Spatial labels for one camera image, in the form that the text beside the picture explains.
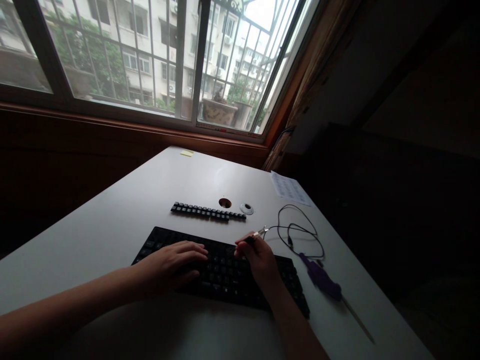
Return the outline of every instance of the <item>desk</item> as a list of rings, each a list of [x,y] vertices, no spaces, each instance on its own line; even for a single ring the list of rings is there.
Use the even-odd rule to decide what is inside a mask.
[[[129,266],[154,226],[228,244],[250,230],[277,224],[278,197],[270,174],[169,147],[0,261],[0,314],[18,309],[120,267]],[[175,201],[218,209],[219,199],[254,208],[246,222],[221,223],[170,212]],[[370,342],[345,305],[310,281],[305,265],[269,231],[276,255],[293,257],[310,308],[310,325],[331,359],[432,359],[363,266],[316,207],[298,205],[315,225],[325,269],[368,328]],[[285,224],[309,229],[298,211]],[[319,254],[308,235],[295,250]],[[171,293],[113,310],[76,333],[56,354],[69,359],[278,359],[272,316],[258,309]]]

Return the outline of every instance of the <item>sticky note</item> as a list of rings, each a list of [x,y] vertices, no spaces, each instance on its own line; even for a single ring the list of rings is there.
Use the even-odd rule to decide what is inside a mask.
[[[188,156],[189,158],[191,158],[193,154],[194,152],[190,150],[182,150],[180,153],[180,155],[185,155],[185,156]]]

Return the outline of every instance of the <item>cable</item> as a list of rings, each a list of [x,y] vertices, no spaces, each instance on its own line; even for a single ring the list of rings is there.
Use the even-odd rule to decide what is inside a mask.
[[[300,211],[300,212],[303,214],[303,216],[308,220],[308,222],[310,223],[310,225],[311,225],[311,227],[313,228],[313,230],[315,231],[315,233],[310,232],[310,231],[308,231],[307,229],[305,229],[305,228],[301,227],[300,225],[297,225],[297,224],[295,224],[295,223],[293,223],[293,222],[290,223],[290,225],[288,225],[288,226],[280,226],[280,213],[281,213],[283,210],[287,209],[288,207],[293,207],[293,208],[297,209],[298,211]],[[317,232],[317,229],[316,229],[315,226],[312,224],[312,222],[310,221],[309,217],[308,217],[307,215],[305,215],[305,213],[302,211],[302,209],[300,209],[300,208],[299,208],[298,206],[296,206],[296,205],[287,204],[287,205],[285,205],[284,207],[282,207],[282,208],[278,211],[277,218],[278,218],[278,225],[272,226],[272,227],[270,227],[270,229],[276,228],[276,232],[277,232],[277,234],[278,234],[278,237],[279,237],[280,240],[285,244],[285,246],[290,249],[290,251],[291,251],[292,253],[294,253],[294,254],[297,255],[297,256],[300,256],[299,253],[297,253],[297,252],[294,251],[294,246],[293,246],[292,238],[290,237],[290,230],[297,230],[297,231],[301,231],[301,232],[303,232],[303,233],[308,233],[308,234],[312,235],[312,236],[315,238],[315,240],[320,244],[320,247],[321,247],[321,255],[305,255],[307,258],[311,258],[311,259],[321,259],[321,258],[323,258],[323,257],[325,256],[324,246],[322,245],[322,243],[321,243],[320,240],[319,240],[319,234],[318,234],[318,232]],[[288,236],[288,242],[289,242],[291,245],[287,244],[287,243],[285,242],[285,240],[283,239],[283,237],[280,235],[280,228],[286,229],[286,235]]]

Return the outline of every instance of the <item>dark wall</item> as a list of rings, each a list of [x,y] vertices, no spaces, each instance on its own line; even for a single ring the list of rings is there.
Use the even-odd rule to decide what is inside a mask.
[[[290,174],[392,301],[479,263],[477,159],[331,124]]]

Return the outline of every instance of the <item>potted plant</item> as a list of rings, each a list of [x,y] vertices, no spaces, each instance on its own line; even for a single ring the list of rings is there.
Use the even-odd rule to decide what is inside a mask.
[[[212,100],[204,98],[203,101],[203,120],[209,123],[232,126],[235,112],[238,110],[235,106],[228,105],[220,93],[224,88],[221,87],[216,92]]]

